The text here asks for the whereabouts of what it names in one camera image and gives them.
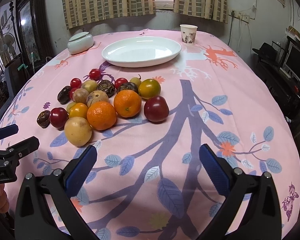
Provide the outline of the person left hand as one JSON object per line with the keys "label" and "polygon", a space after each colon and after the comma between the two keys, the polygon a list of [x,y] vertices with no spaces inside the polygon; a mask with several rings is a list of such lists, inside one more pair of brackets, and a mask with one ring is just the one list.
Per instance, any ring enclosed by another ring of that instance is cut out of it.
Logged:
{"label": "person left hand", "polygon": [[5,184],[0,184],[0,213],[7,213],[9,206],[9,201],[5,192]]}

